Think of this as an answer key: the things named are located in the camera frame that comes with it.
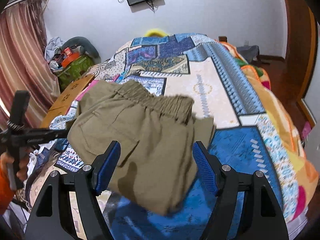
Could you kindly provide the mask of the orange sleeve forearm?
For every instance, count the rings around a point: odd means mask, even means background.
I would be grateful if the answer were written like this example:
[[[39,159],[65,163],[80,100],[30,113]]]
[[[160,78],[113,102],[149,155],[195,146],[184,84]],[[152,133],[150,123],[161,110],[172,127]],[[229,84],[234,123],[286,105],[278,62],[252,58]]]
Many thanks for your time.
[[[15,192],[11,190],[9,179],[3,171],[1,171],[0,177],[0,214],[5,213],[7,207],[12,201]]]

